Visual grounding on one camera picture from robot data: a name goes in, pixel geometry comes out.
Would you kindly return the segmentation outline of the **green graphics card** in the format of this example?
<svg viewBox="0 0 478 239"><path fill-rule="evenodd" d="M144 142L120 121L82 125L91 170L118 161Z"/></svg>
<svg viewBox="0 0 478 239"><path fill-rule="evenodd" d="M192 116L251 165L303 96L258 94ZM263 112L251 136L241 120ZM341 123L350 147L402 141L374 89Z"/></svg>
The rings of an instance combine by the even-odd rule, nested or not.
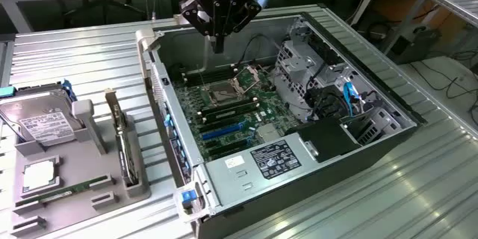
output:
<svg viewBox="0 0 478 239"><path fill-rule="evenodd" d="M122 179L126 186L131 187L139 183L139 179L128 139L130 125L116 98L116 91L112 88L107 88L104 90L104 95L111 110L112 125L115 128Z"/></svg>

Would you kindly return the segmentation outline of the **metal socket cover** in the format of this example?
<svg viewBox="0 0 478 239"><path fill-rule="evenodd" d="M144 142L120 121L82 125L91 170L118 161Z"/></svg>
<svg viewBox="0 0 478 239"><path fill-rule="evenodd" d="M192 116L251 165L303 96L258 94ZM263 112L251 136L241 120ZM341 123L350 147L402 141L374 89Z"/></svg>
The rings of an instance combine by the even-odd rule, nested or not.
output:
<svg viewBox="0 0 478 239"><path fill-rule="evenodd" d="M259 82L259 73L250 65L243 68L231 80L233 86L239 93L246 93Z"/></svg>

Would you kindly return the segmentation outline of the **grey metal disk bay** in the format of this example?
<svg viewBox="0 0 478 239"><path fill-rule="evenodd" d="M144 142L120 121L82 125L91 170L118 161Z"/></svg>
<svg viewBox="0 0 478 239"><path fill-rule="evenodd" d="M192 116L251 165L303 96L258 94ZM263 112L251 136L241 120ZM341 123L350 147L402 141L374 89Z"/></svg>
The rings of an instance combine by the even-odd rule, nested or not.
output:
<svg viewBox="0 0 478 239"><path fill-rule="evenodd" d="M315 48L307 41L282 43L271 81L299 121L357 114L363 102L347 104L343 91L350 86L351 98L361 99L353 84L358 77L326 44Z"/></svg>

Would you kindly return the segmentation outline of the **CPU socket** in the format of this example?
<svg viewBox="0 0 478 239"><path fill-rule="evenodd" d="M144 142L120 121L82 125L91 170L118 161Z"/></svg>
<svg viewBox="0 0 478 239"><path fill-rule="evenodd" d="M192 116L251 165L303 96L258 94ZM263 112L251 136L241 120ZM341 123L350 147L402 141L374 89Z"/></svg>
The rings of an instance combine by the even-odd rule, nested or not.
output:
<svg viewBox="0 0 478 239"><path fill-rule="evenodd" d="M225 104L226 102L235 101L239 99L239 94L229 82L217 83L208 86L207 89L208 97L214 105Z"/></svg>

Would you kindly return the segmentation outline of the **installed black RAM stick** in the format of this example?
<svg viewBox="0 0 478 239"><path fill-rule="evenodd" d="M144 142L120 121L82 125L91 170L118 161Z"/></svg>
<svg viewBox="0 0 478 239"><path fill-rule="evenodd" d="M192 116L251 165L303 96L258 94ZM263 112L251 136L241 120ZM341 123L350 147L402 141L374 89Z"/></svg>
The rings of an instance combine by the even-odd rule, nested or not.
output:
<svg viewBox="0 0 478 239"><path fill-rule="evenodd" d="M226 105L198 111L198 116L204 124L218 122L235 116L247 114L259 107L259 98L253 97Z"/></svg>

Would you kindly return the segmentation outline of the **green motherboard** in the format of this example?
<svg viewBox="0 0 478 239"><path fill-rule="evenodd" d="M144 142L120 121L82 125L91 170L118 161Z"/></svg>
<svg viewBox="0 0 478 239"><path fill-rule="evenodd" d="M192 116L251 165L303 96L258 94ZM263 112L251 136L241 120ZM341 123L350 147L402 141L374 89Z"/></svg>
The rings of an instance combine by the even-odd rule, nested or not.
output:
<svg viewBox="0 0 478 239"><path fill-rule="evenodd" d="M281 136L285 135L289 128L299 124L299 120L293 115L286 102L282 100L277 88L269 78L270 72L258 65L251 65L259 73L261 82L246 92L239 93L239 99L214 105L208 97L207 89L217 83L231 83L233 78L249 66L233 65L230 68L222 68L217 71L182 74L182 78L174 82L174 89L180 107L186 115L192 136L206 161L217 160L235 152L265 143L258 135L258 128L263 125L274 125ZM204 124L198 116L198 111L210 109L229 103L259 98L259 107L255 111ZM217 137L210 140L202 140L202 135L229 126L239 124L242 130Z"/></svg>

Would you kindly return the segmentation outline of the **blue expansion slot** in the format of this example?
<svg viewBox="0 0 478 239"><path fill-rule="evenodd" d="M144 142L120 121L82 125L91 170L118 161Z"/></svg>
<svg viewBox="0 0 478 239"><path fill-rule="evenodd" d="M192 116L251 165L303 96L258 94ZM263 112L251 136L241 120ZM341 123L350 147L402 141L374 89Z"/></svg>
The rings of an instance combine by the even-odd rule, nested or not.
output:
<svg viewBox="0 0 478 239"><path fill-rule="evenodd" d="M206 134L202 135L202 140L210 140L214 139L217 137L221 137L223 135L227 135L230 133L234 133L237 131L242 130L242 126L239 124L229 126L223 129L215 130L213 132L208 132Z"/></svg>

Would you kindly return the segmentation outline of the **black box on floor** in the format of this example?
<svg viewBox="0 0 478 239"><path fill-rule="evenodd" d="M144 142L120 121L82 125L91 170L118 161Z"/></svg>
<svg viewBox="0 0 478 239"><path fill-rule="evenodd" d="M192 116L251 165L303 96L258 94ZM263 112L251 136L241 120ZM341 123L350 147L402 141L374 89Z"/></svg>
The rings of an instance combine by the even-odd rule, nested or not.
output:
<svg viewBox="0 0 478 239"><path fill-rule="evenodd" d="M441 37L439 29L411 25L399 35L387 56L397 65L423 60Z"/></svg>

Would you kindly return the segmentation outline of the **black plastic air shroud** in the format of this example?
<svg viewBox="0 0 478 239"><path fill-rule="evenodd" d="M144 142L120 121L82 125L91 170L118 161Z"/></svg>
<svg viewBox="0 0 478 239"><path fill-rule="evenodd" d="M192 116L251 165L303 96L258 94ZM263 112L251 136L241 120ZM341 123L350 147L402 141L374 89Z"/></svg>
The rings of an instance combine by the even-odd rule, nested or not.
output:
<svg viewBox="0 0 478 239"><path fill-rule="evenodd" d="M310 142L314 146L318 162L323 162L361 148L361 145L354 142L342 128L341 121L337 118L325 118L299 124L289 128L285 134L293 133L298 133L303 142Z"/></svg>

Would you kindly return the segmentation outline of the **silver hard disk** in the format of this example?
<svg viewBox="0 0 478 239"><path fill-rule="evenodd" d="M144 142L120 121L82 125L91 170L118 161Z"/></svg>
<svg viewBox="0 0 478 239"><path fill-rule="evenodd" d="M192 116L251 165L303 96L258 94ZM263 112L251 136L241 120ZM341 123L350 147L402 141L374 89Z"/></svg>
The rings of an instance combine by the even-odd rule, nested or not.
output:
<svg viewBox="0 0 478 239"><path fill-rule="evenodd" d="M72 103L63 90L0 99L0 119L22 142L50 147L75 140L75 131L84 128Z"/></svg>

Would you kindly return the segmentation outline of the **grey power supply unit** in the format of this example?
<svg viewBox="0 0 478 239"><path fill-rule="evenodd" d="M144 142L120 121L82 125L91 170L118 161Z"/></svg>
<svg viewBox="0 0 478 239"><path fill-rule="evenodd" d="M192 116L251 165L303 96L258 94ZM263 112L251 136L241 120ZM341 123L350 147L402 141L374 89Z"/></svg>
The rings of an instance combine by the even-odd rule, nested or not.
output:
<svg viewBox="0 0 478 239"><path fill-rule="evenodd" d="M219 204L231 208L319 168L315 147L293 133L206 164Z"/></svg>

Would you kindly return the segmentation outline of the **grey parts rack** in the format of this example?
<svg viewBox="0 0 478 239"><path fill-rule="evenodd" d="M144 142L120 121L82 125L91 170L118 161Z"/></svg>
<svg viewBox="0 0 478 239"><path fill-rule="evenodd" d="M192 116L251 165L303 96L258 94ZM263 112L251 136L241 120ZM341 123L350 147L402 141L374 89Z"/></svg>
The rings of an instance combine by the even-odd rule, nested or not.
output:
<svg viewBox="0 0 478 239"><path fill-rule="evenodd" d="M84 124L84 128L75 131L75 140L72 141L44 147L36 141L22 142L15 135L16 163L10 234L18 239L36 239L146 200L151 195L132 117L126 114L139 183L127 187L122 179L112 117L104 121L95 121L94 106L90 100L72 103L72 115ZM24 193L24 167L43 161L55 163L55 183ZM51 201L35 201L16 206L16 202L23 199L103 175L107 175L108 178L91 184L90 189L80 193L64 194L63 197Z"/></svg>

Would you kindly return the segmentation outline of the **open black PC case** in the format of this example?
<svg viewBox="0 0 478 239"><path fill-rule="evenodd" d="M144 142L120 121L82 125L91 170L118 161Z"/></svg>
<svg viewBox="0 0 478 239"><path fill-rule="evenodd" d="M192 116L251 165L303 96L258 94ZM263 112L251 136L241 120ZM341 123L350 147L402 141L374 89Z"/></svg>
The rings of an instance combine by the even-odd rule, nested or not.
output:
<svg viewBox="0 0 478 239"><path fill-rule="evenodd" d="M175 206L180 219L192 226L199 239L223 239L233 234L245 236L246 230L263 226L271 216L283 215L287 209L311 210L314 217L331 216L347 198L361 192L353 181L366 174L425 123L373 69L371 65L377 63L385 70L393 70L386 57L326 8L266 13L226 41L226 50L221 54L213 52L206 38L187 25L140 30L136 38L174 176ZM361 148L318 162L317 171L283 187L231 208L223 208L206 169L211 161L206 161L199 153L174 82L183 73L211 72L233 65L258 65L270 72L271 79L282 43L287 40L307 41L315 48L321 43L326 44L357 72L353 84L361 99L351 98L350 86L343 93L347 104L363 102L362 110L342 118L326 118L341 121ZM299 121L299 124L317 120ZM180 193L186 190L195 190L198 199L183 204Z"/></svg>

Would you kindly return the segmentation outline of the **green RAM stick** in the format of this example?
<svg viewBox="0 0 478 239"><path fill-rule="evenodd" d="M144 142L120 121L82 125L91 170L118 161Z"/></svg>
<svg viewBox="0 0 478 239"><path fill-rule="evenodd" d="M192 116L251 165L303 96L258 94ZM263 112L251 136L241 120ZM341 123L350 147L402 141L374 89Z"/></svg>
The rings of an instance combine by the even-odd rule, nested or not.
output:
<svg viewBox="0 0 478 239"><path fill-rule="evenodd" d="M76 193L80 193L86 190L90 189L90 185L94 184L94 183L98 183L100 182L102 180L106 180L108 178L107 175L103 175L100 177L96 177L94 179L90 179L82 183L78 183L72 186L68 186L68 187L64 187L62 189L58 189L55 191L51 191L48 193L44 193L44 194L40 194L35 197L31 197L28 199L23 199L20 201L16 202L16 206L20 206L20 205L26 205L28 203L32 203L35 201L40 201L40 202L47 202L47 201L51 201L59 197L63 197L64 194L70 195L70 194L76 194Z"/></svg>

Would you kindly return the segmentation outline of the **silver CPU chip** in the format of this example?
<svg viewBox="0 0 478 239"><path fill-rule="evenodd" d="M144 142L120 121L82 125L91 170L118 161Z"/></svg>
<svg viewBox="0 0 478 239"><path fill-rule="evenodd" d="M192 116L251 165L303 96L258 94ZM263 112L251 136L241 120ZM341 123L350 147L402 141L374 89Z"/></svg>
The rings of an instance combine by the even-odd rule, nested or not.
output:
<svg viewBox="0 0 478 239"><path fill-rule="evenodd" d="M55 163L43 161L24 167L23 192L55 183Z"/></svg>

